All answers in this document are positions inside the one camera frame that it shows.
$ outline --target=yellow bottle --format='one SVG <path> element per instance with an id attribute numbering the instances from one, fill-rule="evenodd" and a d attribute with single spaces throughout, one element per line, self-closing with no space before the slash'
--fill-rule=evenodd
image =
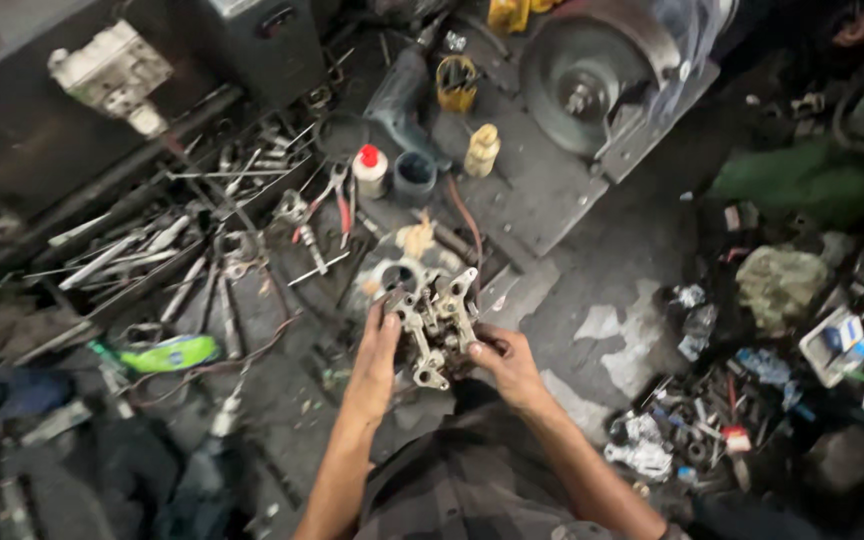
<path id="1" fill-rule="evenodd" d="M 529 2 L 529 9 L 532 10 L 533 14 L 544 14 L 561 1 L 562 0 L 531 0 Z"/>
<path id="2" fill-rule="evenodd" d="M 498 128 L 485 124 L 472 134 L 465 152 L 465 172 L 479 178 L 489 176 L 496 165 L 496 156 L 502 141 L 498 138 Z"/>
<path id="3" fill-rule="evenodd" d="M 529 22 L 529 1 L 489 0 L 488 28 L 499 36 L 525 30 Z"/>

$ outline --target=plaid shirt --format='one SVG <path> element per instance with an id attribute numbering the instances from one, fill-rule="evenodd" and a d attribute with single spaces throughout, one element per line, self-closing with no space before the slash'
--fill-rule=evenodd
<path id="1" fill-rule="evenodd" d="M 504 403 L 415 439 L 372 472 L 356 540 L 621 538 L 577 521 L 538 440 Z M 684 538 L 670 527 L 664 538 Z"/>

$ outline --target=right hand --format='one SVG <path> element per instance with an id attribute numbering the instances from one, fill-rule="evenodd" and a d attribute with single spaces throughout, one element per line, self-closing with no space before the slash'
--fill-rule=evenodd
<path id="1" fill-rule="evenodd" d="M 509 407 L 524 411 L 551 399 L 525 335 L 496 325 L 475 325 L 479 341 L 468 346 L 475 365 L 495 376 L 495 386 Z"/>

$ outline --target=green cloth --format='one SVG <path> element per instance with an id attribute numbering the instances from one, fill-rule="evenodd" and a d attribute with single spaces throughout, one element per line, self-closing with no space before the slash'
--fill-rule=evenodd
<path id="1" fill-rule="evenodd" d="M 819 226 L 847 229 L 864 216 L 864 155 L 831 138 L 730 159 L 708 194 L 750 201 L 765 215 L 803 214 Z"/>

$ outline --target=bolt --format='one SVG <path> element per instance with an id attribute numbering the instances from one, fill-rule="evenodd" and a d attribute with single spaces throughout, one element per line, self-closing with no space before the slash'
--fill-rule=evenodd
<path id="1" fill-rule="evenodd" d="M 692 62 L 686 60 L 681 63 L 678 67 L 678 80 L 684 81 L 689 79 L 690 74 L 692 73 Z"/>

